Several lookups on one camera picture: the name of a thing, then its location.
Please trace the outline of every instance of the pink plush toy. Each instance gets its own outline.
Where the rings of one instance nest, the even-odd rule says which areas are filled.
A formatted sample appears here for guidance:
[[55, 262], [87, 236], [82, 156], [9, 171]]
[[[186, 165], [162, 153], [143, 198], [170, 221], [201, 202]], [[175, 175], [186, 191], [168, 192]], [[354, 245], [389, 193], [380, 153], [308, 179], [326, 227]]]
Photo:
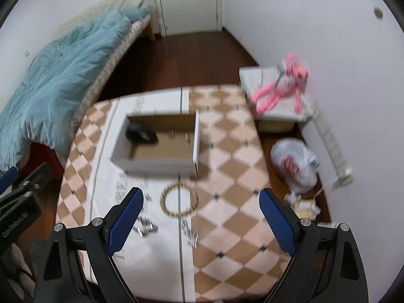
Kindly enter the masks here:
[[309, 74], [305, 68], [300, 67], [297, 61], [294, 60], [294, 54], [288, 54], [286, 58], [286, 70], [279, 79], [272, 82], [265, 88], [259, 89], [251, 98], [254, 104], [257, 104], [259, 98], [264, 95], [270, 95], [269, 98], [261, 105], [257, 106], [257, 113], [261, 114], [265, 111], [273, 109], [279, 102], [280, 98], [290, 93], [293, 89], [296, 94], [296, 104], [294, 112], [301, 113], [300, 88], [307, 81]]

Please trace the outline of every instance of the table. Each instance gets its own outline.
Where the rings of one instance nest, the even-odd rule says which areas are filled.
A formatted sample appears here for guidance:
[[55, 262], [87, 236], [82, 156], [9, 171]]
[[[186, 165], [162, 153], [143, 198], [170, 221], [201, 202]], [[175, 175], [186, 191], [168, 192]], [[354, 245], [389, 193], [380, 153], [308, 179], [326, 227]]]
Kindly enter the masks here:
[[[187, 218], [199, 232], [191, 248], [177, 218], [160, 208], [160, 195], [177, 176], [126, 175], [110, 161], [127, 113], [200, 113], [199, 175], [190, 183], [199, 207]], [[158, 225], [156, 234], [129, 235], [113, 259], [135, 296], [161, 301], [203, 302], [265, 294], [285, 270], [282, 252], [258, 205], [269, 186], [261, 144], [239, 86], [199, 86], [135, 94], [90, 108], [71, 147], [56, 222], [69, 228], [103, 217], [131, 187], [145, 199], [141, 213]], [[171, 193], [170, 210], [189, 206], [189, 195]], [[80, 252], [86, 277], [96, 282]]]

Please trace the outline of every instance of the gold bracelet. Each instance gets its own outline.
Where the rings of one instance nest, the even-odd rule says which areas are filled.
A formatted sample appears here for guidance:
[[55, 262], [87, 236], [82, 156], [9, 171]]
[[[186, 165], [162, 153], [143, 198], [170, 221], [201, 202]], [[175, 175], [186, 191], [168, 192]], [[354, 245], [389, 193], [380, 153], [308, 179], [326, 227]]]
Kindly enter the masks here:
[[[167, 198], [168, 194], [175, 188], [187, 189], [191, 196], [191, 202], [193, 202], [193, 204], [191, 205], [190, 208], [188, 208], [187, 210], [185, 210], [183, 212], [172, 212], [172, 211], [169, 211], [166, 207], [166, 198]], [[195, 211], [197, 209], [198, 205], [199, 205], [199, 197], [198, 197], [197, 193], [195, 192], [194, 189], [192, 189], [188, 184], [186, 184], [184, 182], [176, 182], [176, 183], [172, 183], [171, 185], [168, 185], [167, 187], [164, 188], [164, 190], [161, 194], [161, 198], [160, 198], [161, 209], [163, 210], [163, 212], [165, 214], [167, 214], [168, 216], [171, 216], [173, 218], [190, 215], [193, 211]]]

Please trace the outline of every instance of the blue comforter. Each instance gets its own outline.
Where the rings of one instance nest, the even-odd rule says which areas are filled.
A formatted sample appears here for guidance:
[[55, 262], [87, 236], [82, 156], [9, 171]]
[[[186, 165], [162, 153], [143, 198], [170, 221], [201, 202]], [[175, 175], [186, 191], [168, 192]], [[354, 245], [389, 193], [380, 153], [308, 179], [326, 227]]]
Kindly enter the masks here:
[[39, 52], [0, 114], [1, 171], [15, 166], [31, 142], [68, 155], [72, 116], [130, 27], [126, 16], [108, 12]]

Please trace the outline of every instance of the open box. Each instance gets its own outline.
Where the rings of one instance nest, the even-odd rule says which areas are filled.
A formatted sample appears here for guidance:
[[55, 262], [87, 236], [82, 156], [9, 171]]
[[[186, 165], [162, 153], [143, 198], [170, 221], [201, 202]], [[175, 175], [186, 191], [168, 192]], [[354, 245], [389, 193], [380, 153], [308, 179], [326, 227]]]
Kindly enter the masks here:
[[[158, 137], [157, 144], [134, 144], [126, 138], [130, 123], [141, 123]], [[127, 115], [111, 160], [128, 173], [197, 176], [199, 114]]]

